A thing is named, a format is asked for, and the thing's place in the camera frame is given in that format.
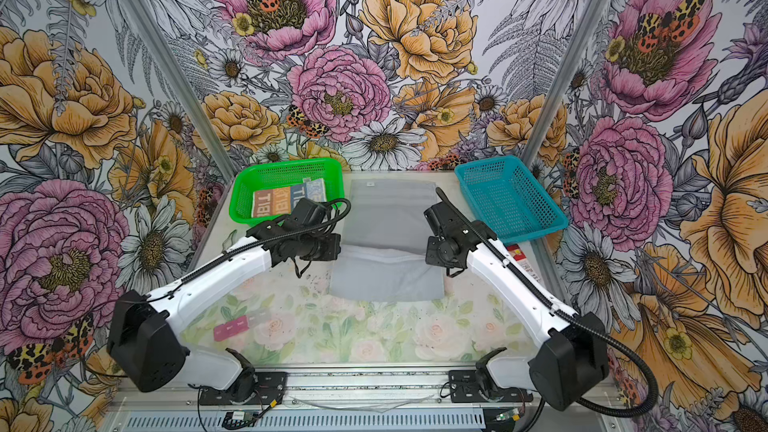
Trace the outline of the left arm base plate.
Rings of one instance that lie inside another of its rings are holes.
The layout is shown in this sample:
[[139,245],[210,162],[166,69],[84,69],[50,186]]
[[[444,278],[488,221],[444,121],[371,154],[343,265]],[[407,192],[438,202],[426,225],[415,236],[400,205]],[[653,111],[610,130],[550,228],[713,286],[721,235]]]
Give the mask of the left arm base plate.
[[287,379],[286,372],[257,371],[248,379],[239,379],[227,390],[204,389],[199,403],[201,406],[281,404],[287,389]]

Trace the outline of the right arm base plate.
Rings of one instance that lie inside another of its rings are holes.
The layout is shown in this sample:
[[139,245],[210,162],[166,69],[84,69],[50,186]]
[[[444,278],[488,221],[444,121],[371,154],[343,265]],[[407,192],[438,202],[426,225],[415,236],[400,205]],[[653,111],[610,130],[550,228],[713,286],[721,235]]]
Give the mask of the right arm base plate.
[[447,377],[439,395],[451,403],[527,404],[534,399],[530,391],[520,388],[497,388],[495,391],[483,392],[474,370],[449,370]]

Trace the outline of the plain grey towel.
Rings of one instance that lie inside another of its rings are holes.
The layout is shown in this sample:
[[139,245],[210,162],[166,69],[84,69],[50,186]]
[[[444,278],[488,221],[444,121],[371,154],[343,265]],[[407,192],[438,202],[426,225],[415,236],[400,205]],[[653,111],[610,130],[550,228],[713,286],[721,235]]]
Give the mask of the plain grey towel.
[[431,229],[424,212],[438,202],[433,182],[358,179],[343,220],[329,293],[365,302],[424,302],[445,296],[444,272],[426,262]]

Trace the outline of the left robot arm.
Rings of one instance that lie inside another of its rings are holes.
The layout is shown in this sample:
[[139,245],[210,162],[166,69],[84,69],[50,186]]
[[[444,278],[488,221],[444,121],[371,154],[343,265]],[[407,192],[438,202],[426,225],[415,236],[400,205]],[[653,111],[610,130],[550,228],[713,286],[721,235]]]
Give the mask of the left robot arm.
[[330,262],[341,251],[337,223],[351,211],[346,198],[300,199],[288,214],[264,220],[221,255],[148,293],[124,293],[114,307],[107,352],[141,392],[183,382],[244,403],[257,391],[254,366],[238,351],[183,343],[191,323],[251,278],[290,261]]

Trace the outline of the grey blue towel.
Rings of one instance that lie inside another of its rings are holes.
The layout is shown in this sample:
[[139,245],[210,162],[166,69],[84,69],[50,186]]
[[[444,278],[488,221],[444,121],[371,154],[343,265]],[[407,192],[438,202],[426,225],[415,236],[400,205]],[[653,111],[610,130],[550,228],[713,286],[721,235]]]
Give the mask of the grey blue towel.
[[301,199],[314,202],[326,201],[326,187],[323,179],[304,179],[301,183],[257,190],[253,193],[252,218],[264,218],[289,214]]

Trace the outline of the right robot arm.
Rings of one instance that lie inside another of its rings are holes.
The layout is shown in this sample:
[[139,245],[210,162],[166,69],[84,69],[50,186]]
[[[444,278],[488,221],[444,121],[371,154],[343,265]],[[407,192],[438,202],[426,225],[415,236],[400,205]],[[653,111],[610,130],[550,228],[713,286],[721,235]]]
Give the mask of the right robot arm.
[[[426,261],[451,278],[463,273],[479,276],[518,316],[537,347],[528,362],[528,388],[558,411],[579,404],[616,418],[649,413],[658,402],[659,385],[646,362],[610,337],[595,314],[577,313],[542,286],[485,223],[469,220],[441,188],[435,192],[438,202],[424,213],[432,231]],[[587,393],[608,376],[609,349],[628,358],[644,377],[646,396],[639,404],[619,409],[587,399]]]

